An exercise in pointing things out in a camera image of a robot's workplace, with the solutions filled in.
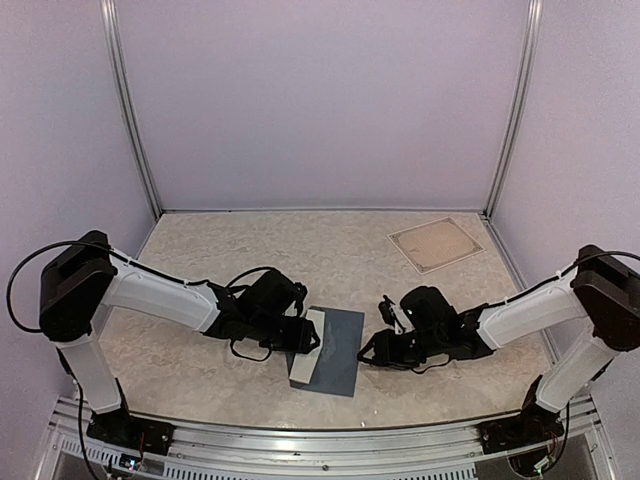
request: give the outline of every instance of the white wall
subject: white wall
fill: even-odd
[[[545,2],[523,124],[496,224],[528,284],[578,249],[640,253],[640,3]],[[556,328],[564,350],[580,326]],[[594,398],[625,480],[640,478],[640,351]]]
[[[127,0],[169,209],[484,206],[527,0]]]
[[[0,1],[0,290],[45,244],[97,228],[136,253],[153,221],[115,95],[97,1]],[[14,290],[37,326],[39,269]],[[69,391],[53,345],[0,306],[0,477],[27,478],[57,396]]]

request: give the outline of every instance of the beige marbled table surface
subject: beige marbled table surface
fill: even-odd
[[[486,251],[418,275],[386,237],[452,216]],[[305,304],[365,312],[363,343],[384,324],[383,294],[399,301],[422,284],[458,311],[515,293],[475,214],[247,212],[164,215],[141,260],[173,275],[226,283],[272,265],[309,289]],[[187,420],[284,428],[361,428],[460,420],[519,408],[549,368],[538,334],[494,355],[418,376],[360,365],[354,398],[289,386],[285,357],[265,363],[231,355],[227,341],[155,317],[115,309],[101,336],[133,410]],[[237,345],[258,355],[251,341]]]

